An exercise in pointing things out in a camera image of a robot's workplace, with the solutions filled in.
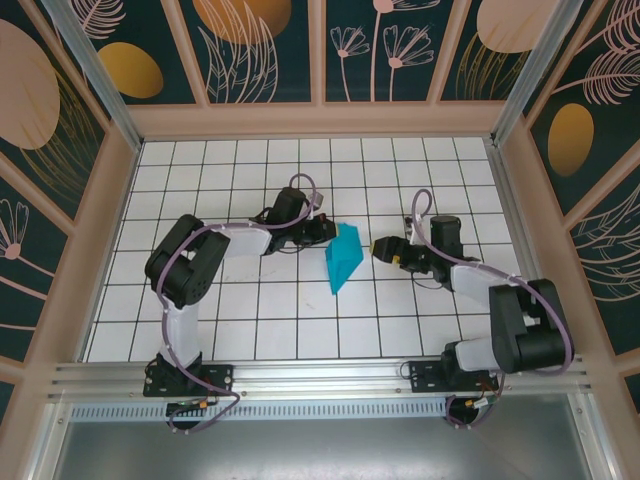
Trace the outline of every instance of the table surface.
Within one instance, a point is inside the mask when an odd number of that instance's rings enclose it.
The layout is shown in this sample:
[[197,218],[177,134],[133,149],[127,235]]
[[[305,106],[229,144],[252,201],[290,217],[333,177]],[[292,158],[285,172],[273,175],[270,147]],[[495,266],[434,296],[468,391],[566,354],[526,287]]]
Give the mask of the table surface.
[[[489,333],[482,305],[437,289],[427,277],[413,282],[369,254],[375,239],[404,235],[413,195],[428,187],[434,214],[462,220],[466,255],[519,273],[481,138],[149,142],[84,360],[155,356],[161,310],[144,264],[181,215],[207,223],[255,216],[298,172],[315,180],[324,195],[322,212],[358,228],[364,261],[333,296],[326,245],[226,260],[200,304],[205,360],[438,355],[448,342]],[[309,193],[303,181],[301,188]]]

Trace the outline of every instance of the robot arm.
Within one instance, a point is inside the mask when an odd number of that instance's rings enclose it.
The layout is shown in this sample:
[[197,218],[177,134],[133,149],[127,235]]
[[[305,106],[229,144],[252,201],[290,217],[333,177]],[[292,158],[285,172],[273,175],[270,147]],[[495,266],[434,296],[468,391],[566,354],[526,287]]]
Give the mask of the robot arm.
[[[431,241],[440,251],[467,262],[463,255],[460,219],[431,219]],[[513,285],[470,265],[457,265],[436,255],[424,245],[400,237],[378,239],[374,257],[394,263],[409,273],[432,273],[451,292],[465,295],[489,308],[491,336],[448,344],[442,354],[445,373],[502,370],[514,373],[562,365],[565,346],[557,326],[547,312],[522,287]],[[528,282],[566,321],[555,286],[549,280]]]
[[[320,208],[321,198],[316,193],[316,205]],[[202,367],[202,354],[198,346],[198,303],[209,291],[220,264],[225,258],[247,255],[270,255],[279,251],[286,242],[304,247],[325,242],[336,236],[336,226],[324,214],[311,215],[309,218],[284,229],[260,228],[260,225],[282,225],[301,215],[308,205],[306,195],[295,188],[285,187],[278,194],[273,207],[266,208],[251,219],[253,226],[235,225],[234,228],[221,228],[199,235],[177,257],[169,270],[162,288],[162,295],[168,303],[167,334],[172,351],[180,365],[198,378],[205,375]],[[157,291],[160,275],[169,259],[191,234],[204,226],[193,215],[183,215],[171,228],[160,245],[151,254],[145,265],[145,274],[151,282],[151,288]],[[156,375],[166,390],[176,391],[181,396],[189,396],[198,388],[189,383],[176,368],[176,364],[162,345],[154,367]]]

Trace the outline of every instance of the black cable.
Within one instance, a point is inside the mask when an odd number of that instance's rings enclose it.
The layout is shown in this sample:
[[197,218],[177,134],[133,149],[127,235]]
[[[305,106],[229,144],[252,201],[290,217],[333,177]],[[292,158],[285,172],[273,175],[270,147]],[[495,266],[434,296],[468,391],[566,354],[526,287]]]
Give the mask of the black cable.
[[284,251],[285,248],[287,248],[287,247],[282,247],[280,250],[276,250],[275,253],[284,253],[285,255],[293,255],[294,253],[300,253],[302,250],[304,250],[307,247],[305,247],[305,246],[298,247],[296,250],[294,250],[292,252],[285,252]]
[[415,279],[414,275],[415,275],[415,273],[412,273],[412,274],[411,274],[411,281],[412,281],[413,283],[415,283],[416,285],[418,285],[419,287],[426,288],[427,290],[440,290],[440,289],[443,287],[443,285],[442,285],[442,284],[441,284],[440,286],[438,286],[438,287],[427,287],[426,285],[423,285],[422,283],[418,282],[418,281]]
[[156,363],[158,361],[157,357],[153,358],[149,363],[147,363],[147,366],[144,367],[144,376],[148,377],[149,376],[149,367],[151,365],[153,365],[154,363]]
[[409,369],[409,375],[402,374],[402,369],[404,368],[405,365],[408,365],[409,363],[411,363],[411,360],[404,362],[402,365],[400,365],[400,377],[402,377],[403,380],[418,380],[419,378],[423,378],[423,375],[420,375],[418,372],[411,373],[411,369]]
[[258,215],[253,217],[251,220],[258,223],[261,223],[261,221],[264,222],[264,220],[266,219],[265,213],[268,213],[269,211],[271,211],[271,207],[265,207]]

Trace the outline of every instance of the blue block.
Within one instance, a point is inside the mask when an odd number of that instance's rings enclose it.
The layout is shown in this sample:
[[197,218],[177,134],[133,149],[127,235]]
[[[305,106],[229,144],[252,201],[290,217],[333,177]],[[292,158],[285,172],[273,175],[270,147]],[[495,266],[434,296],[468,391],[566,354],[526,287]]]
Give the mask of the blue block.
[[331,240],[325,250],[329,284],[334,295],[364,260],[358,229],[346,223],[339,223],[337,227],[338,236]]

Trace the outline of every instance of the dark green wallpaper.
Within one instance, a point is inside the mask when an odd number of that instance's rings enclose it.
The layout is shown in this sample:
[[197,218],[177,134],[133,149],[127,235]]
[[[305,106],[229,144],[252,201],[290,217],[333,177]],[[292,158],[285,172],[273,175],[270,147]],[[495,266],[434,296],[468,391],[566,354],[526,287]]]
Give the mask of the dark green wallpaper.
[[195,102],[160,0],[70,4],[126,104]]
[[0,179],[0,356],[23,361],[67,236]]
[[593,4],[593,2],[590,1],[590,0],[584,1],[582,3],[582,6],[580,7],[580,11],[578,12],[578,15],[576,16],[575,20],[573,21],[573,24],[571,25],[571,28],[567,32],[567,35],[564,37],[564,41],[562,42],[562,45],[560,45],[560,48],[556,52],[556,56],[553,58],[551,64],[547,68],[547,71],[545,72],[545,74],[540,79],[540,82],[538,82],[538,86],[533,91],[533,93],[531,94],[531,98],[529,99],[529,101],[527,102],[527,104],[524,107],[523,113],[524,113],[525,117],[527,115],[529,115],[529,112],[531,111],[531,108],[533,108],[533,105],[538,100],[538,97],[540,96],[540,92],[542,91],[542,89],[547,84],[547,80],[549,80],[549,77],[551,76],[551,74],[555,70],[556,66],[558,65],[558,62],[562,58],[562,55],[564,55],[564,52],[567,49],[567,45],[569,45],[569,42],[571,42],[571,39],[575,35],[576,30],[580,27],[580,24],[584,20],[584,16],[587,14],[587,12],[589,11],[589,8],[591,8],[592,4]]
[[634,5],[609,2],[531,128],[564,213],[640,138],[640,19],[616,27]]
[[17,0],[0,10],[0,48],[0,153],[74,218],[104,130]]
[[376,101],[426,100],[451,6],[398,2],[382,13],[371,0],[328,0],[327,101],[369,102],[372,80]]
[[209,101],[311,101],[307,2],[246,5],[250,13],[239,0],[180,0]]
[[636,412],[640,414],[640,373],[629,375],[624,381],[629,389],[633,405],[636,407]]
[[506,8],[507,1],[484,3],[471,2],[441,100],[506,100],[553,6],[549,0],[518,2],[516,9]]
[[614,352],[640,348],[640,167],[571,236]]
[[2,419],[7,412],[11,395],[13,394],[14,385],[7,382],[0,381],[0,425],[2,425]]

